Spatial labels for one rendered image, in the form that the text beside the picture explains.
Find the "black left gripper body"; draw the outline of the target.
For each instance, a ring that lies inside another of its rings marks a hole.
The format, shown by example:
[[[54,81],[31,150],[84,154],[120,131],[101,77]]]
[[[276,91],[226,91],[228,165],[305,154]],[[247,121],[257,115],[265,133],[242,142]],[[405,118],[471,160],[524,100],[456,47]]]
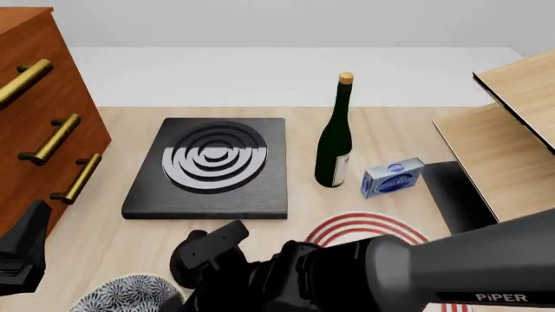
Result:
[[[44,255],[0,252],[0,293],[35,293],[45,270]]]

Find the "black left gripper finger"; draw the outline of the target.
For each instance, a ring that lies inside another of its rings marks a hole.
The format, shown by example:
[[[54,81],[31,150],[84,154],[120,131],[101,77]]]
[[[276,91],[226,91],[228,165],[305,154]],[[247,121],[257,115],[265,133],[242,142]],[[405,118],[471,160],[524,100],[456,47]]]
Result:
[[[0,260],[43,260],[51,212],[42,199],[32,202],[12,228],[0,236]]]

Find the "black and white patterned bowl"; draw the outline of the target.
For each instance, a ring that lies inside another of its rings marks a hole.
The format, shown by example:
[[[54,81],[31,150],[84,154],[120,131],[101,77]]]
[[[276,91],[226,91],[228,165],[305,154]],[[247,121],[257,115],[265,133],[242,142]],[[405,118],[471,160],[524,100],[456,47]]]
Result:
[[[179,312],[185,297],[164,277],[117,277],[80,298],[68,312]]]

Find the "flat black stove plate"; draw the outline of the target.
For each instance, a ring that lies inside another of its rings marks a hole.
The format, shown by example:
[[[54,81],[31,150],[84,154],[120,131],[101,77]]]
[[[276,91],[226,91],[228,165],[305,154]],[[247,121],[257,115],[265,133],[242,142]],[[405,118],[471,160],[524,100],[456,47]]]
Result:
[[[127,220],[287,218],[285,120],[164,119],[121,215]]]

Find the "white plate with red rings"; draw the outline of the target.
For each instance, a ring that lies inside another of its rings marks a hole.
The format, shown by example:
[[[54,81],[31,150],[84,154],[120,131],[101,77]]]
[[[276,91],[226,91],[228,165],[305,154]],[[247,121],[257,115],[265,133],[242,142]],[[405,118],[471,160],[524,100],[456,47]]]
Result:
[[[402,220],[377,212],[346,212],[327,218],[305,238],[305,242],[327,248],[378,236],[394,236],[406,244],[424,244],[428,238]]]

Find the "red-brown wooden cabinet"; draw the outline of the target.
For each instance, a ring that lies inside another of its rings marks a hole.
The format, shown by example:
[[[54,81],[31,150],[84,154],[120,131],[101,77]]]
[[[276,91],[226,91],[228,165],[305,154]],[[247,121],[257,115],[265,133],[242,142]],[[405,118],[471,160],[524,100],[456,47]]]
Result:
[[[55,225],[68,205],[49,199],[65,192],[81,170],[77,159],[102,153],[111,138],[62,38],[50,7],[0,7],[0,87],[19,75],[18,66],[41,59],[54,68],[0,111],[0,236],[42,199]],[[50,122],[79,114],[81,122],[45,166],[18,160],[34,153],[56,131]]]

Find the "dark green wine bottle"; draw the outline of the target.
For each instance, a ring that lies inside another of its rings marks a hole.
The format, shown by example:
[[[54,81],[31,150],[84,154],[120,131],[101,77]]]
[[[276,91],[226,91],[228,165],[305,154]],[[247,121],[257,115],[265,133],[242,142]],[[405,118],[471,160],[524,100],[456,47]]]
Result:
[[[346,179],[352,150],[348,113],[353,81],[351,72],[339,75],[333,113],[317,145],[315,179],[328,188],[338,187]]]

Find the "small blue printed box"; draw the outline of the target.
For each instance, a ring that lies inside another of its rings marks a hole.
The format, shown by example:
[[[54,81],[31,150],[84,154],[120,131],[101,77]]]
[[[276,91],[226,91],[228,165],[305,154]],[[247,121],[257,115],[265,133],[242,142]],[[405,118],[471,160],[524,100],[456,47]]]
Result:
[[[371,198],[407,189],[416,184],[423,168],[424,163],[419,158],[369,168],[362,177],[361,194],[364,198]]]

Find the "pale wooden rack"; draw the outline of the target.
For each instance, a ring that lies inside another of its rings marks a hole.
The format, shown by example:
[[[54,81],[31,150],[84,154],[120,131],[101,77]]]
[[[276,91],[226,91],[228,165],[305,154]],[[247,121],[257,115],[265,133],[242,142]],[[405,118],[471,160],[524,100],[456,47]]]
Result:
[[[494,102],[436,119],[499,222],[555,207],[555,49],[473,74]]]

